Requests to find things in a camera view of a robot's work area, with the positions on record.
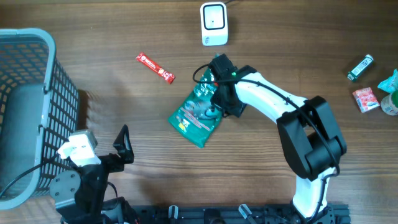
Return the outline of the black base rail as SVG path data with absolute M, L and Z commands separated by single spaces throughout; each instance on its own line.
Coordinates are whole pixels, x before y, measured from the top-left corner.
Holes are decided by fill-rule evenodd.
M 306 223 L 291 204 L 266 204 L 234 207 L 169 207 L 133 206 L 131 223 L 180 223 L 180 224 L 283 224 Z

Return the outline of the grey plastic shopping basket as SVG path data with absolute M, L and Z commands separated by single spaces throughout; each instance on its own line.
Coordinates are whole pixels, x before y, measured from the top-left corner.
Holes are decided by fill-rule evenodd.
M 69 168 L 57 150 L 76 130 L 79 102 L 48 32 L 1 30 L 1 210 L 49 194 Z

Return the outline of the white barcode scanner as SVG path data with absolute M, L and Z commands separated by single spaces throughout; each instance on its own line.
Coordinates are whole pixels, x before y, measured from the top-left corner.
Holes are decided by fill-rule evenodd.
M 201 41 L 204 46 L 225 45 L 228 41 L 228 15 L 223 2 L 206 2 L 200 7 Z

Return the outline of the green lid jar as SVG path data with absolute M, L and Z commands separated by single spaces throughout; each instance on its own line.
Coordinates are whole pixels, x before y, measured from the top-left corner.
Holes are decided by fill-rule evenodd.
M 398 91 L 394 91 L 393 93 L 384 97 L 381 101 L 381 108 L 385 114 L 391 116 L 397 116 L 398 108 L 397 108 L 397 94 Z

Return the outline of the green 3M gloves packet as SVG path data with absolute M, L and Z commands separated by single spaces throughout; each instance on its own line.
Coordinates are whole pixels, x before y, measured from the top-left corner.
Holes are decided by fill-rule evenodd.
M 217 86 L 207 84 L 214 76 L 208 69 L 192 92 L 168 118 L 168 122 L 186 139 L 203 148 L 213 131 L 221 123 L 222 112 L 212 105 L 211 97 Z

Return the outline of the green white battery pack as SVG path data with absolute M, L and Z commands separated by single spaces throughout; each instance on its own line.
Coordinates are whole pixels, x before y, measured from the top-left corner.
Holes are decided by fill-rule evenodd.
M 347 78 L 355 82 L 373 64 L 373 61 L 373 57 L 367 54 L 357 66 L 348 72 Z

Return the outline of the red white small box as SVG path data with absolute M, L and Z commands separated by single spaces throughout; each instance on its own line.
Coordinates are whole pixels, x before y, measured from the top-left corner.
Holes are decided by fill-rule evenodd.
M 380 107 L 380 104 L 370 87 L 354 91 L 353 96 L 362 113 Z

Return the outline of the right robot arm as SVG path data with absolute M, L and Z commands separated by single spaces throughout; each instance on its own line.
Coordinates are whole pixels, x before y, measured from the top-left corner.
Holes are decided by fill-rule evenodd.
M 286 162 L 296 174 L 292 203 L 306 223 L 327 208 L 329 180 L 340 174 L 347 144 L 326 99 L 295 96 L 267 81 L 255 68 L 237 68 L 225 55 L 207 66 L 217 89 L 211 103 L 223 116 L 240 117 L 247 106 L 273 121 Z

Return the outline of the light green tissue pack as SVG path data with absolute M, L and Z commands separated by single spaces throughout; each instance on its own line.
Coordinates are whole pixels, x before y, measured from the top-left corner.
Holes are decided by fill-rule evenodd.
M 378 84 L 378 88 L 387 93 L 393 93 L 398 89 L 397 69 L 394 70 L 392 76 Z

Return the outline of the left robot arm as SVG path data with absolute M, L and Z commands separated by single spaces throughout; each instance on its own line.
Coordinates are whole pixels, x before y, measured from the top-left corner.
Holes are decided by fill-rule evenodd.
M 50 195 L 61 223 L 139 223 L 140 219 L 124 197 L 105 200 L 110 173 L 122 172 L 134 162 L 129 130 L 124 125 L 113 147 L 117 153 L 97 156 L 98 142 L 89 129 L 76 131 L 57 151 L 62 159 L 70 159 L 72 168 L 58 174 L 50 183 Z

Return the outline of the red Nescafe sachet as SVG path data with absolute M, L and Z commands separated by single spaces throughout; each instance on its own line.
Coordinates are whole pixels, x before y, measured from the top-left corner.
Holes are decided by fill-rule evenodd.
M 175 75 L 173 73 L 170 73 L 162 68 L 159 64 L 149 58 L 144 52 L 141 52 L 136 57 L 136 60 L 151 69 L 154 73 L 158 74 L 158 76 L 162 77 L 168 84 L 172 84 L 172 82 L 175 80 Z

